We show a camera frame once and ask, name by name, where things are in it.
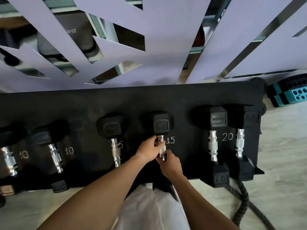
white fabric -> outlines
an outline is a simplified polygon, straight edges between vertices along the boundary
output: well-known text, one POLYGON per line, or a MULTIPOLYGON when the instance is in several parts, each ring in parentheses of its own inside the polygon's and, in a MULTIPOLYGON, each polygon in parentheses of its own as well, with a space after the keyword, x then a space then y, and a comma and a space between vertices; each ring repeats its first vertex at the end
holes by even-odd
POLYGON ((114 230, 190 230, 182 205, 170 193, 139 185, 124 201, 114 230))

hand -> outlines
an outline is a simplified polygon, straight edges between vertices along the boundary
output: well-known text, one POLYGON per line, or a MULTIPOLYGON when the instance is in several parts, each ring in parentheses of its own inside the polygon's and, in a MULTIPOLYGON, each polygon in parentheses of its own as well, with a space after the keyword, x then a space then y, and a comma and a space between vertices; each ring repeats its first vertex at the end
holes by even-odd
POLYGON ((156 158, 163 175, 167 177, 170 181, 172 181, 178 176, 183 176, 179 158, 176 157, 169 149, 166 151, 166 154, 166 161, 163 161, 161 158, 156 158))
POLYGON ((159 143, 157 146, 154 145, 155 140, 157 139, 156 135, 148 138, 143 141, 136 151, 136 156, 144 159, 145 163, 148 163, 155 159, 159 154, 160 149, 165 145, 165 142, 159 143))

gray wood floor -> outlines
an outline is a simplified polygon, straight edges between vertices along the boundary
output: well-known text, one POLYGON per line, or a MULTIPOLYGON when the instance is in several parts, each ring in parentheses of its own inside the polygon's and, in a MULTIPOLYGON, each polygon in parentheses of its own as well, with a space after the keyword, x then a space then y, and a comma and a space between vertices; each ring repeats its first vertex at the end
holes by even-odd
MULTIPOLYGON (((268 217, 276 229, 307 229, 307 102, 273 108, 262 117, 258 167, 265 175, 245 182, 250 200, 268 217)), ((226 216, 240 204, 224 188, 213 189, 199 180, 194 187, 226 216)), ((8 197, 0 209, 0 229, 36 229, 78 189, 53 194, 52 191, 24 192, 8 197)), ((241 229, 265 229, 248 210, 241 229)))

gray bag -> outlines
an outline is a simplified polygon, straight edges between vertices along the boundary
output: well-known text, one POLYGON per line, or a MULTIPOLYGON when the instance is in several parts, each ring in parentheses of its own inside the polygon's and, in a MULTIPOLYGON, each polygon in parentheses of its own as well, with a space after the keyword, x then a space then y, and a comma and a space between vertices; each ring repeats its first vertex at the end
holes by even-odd
MULTIPOLYGON (((55 17, 87 58, 97 55, 99 49, 93 38, 93 28, 84 12, 58 14, 55 17)), ((37 49, 42 56, 52 62, 67 62, 67 59, 39 32, 37 33, 37 49)))

dumbbell handle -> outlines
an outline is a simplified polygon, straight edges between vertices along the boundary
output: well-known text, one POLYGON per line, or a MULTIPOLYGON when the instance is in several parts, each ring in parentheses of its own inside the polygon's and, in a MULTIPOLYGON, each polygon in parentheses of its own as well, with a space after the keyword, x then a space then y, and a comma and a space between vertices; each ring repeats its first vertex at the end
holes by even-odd
POLYGON ((209 131, 208 149, 211 161, 217 162, 217 136, 216 131, 209 131))
POLYGON ((235 150, 237 151, 237 158, 242 159, 244 148, 244 129, 237 129, 235 137, 235 150))
POLYGON ((4 160, 6 163, 6 167, 9 169, 10 176, 14 177, 17 176, 17 163, 13 156, 13 152, 10 151, 9 147, 2 147, 0 148, 0 151, 2 151, 4 160))
POLYGON ((63 173, 62 158, 60 154, 58 153, 59 150, 56 148, 56 145, 54 143, 49 144, 48 146, 51 152, 52 160, 54 162, 54 165, 56 166, 57 172, 59 174, 63 173))
POLYGON ((115 163, 115 167, 119 167, 121 165, 120 163, 120 156, 121 156, 121 153, 120 153, 120 147, 119 147, 119 143, 117 142, 117 139, 114 138, 114 139, 111 139, 112 141, 112 154, 113 154, 113 159, 114 159, 114 163, 115 163))
MULTIPOLYGON (((158 135, 158 143, 163 143, 165 142, 164 140, 164 135, 158 135)), ((163 161, 166 161, 166 145, 164 145, 160 151, 157 157, 162 158, 163 161)))

